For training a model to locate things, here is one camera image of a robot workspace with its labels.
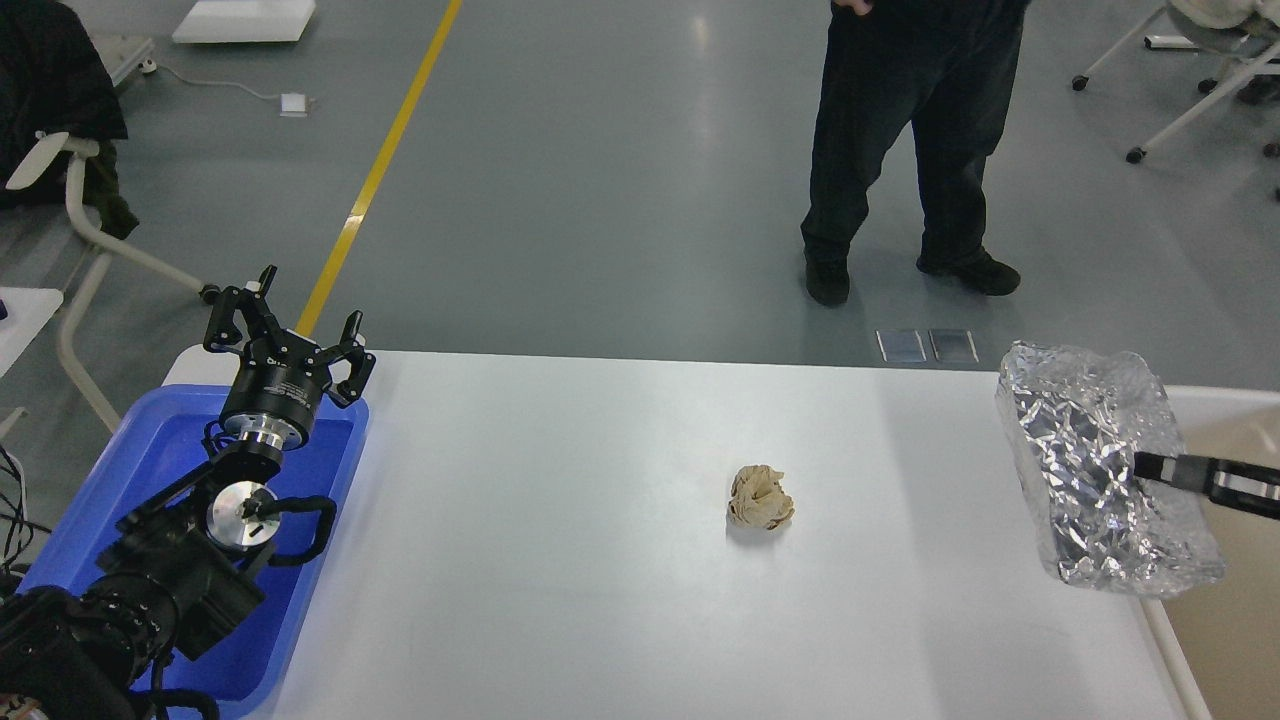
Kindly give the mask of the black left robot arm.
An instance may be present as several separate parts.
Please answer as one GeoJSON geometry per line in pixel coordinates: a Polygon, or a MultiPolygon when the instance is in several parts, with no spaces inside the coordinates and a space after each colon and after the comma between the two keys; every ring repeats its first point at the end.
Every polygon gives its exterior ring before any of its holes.
{"type": "Polygon", "coordinates": [[[285,455],[310,442],[323,400],[357,404],[376,364],[352,311],[324,347],[268,306],[276,274],[209,295],[204,337],[239,365],[205,428],[207,455],[116,523],[101,577],[81,594],[37,585],[3,603],[5,719],[218,719],[212,694],[169,688],[177,655],[195,661],[268,598],[265,568],[302,568],[326,550],[339,518],[329,493],[279,496],[285,455]]]}

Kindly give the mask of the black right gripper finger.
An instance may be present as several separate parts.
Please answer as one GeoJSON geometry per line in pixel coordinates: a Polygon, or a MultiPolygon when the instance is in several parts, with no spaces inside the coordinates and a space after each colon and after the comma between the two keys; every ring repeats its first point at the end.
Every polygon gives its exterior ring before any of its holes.
{"type": "Polygon", "coordinates": [[[1212,503],[1272,520],[1279,519],[1279,470],[1222,457],[1183,454],[1134,454],[1133,473],[1212,503]]]}

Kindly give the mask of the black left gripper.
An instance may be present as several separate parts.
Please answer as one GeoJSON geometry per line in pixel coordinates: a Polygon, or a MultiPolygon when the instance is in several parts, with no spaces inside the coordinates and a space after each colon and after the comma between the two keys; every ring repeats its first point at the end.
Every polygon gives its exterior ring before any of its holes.
{"type": "Polygon", "coordinates": [[[360,334],[362,313],[351,313],[339,340],[325,348],[292,340],[266,302],[276,270],[265,266],[244,288],[219,291],[205,350],[241,354],[219,416],[221,429],[233,436],[265,430],[282,437],[282,448],[289,451],[310,441],[324,393],[338,407],[351,406],[362,397],[378,360],[360,334]],[[347,377],[334,380],[330,368],[342,363],[347,377]]]}

